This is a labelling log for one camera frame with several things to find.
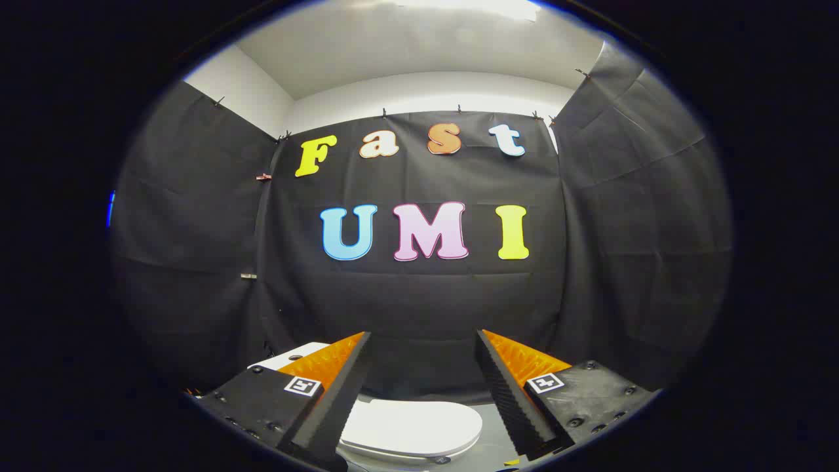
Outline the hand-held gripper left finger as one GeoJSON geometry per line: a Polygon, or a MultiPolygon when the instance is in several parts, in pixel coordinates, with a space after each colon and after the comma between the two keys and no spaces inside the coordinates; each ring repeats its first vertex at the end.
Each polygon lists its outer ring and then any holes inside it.
{"type": "Polygon", "coordinates": [[[359,332],[281,368],[256,364],[195,398],[216,424],[283,460],[345,471],[338,443],[372,364],[359,332]]]}

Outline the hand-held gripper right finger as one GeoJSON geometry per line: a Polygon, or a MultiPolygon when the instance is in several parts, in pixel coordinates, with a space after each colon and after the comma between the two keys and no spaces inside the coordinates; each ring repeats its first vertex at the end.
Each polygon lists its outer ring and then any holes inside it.
{"type": "Polygon", "coordinates": [[[659,395],[598,361],[571,365],[485,329],[475,359],[513,447],[530,461],[593,441],[659,395]]]}

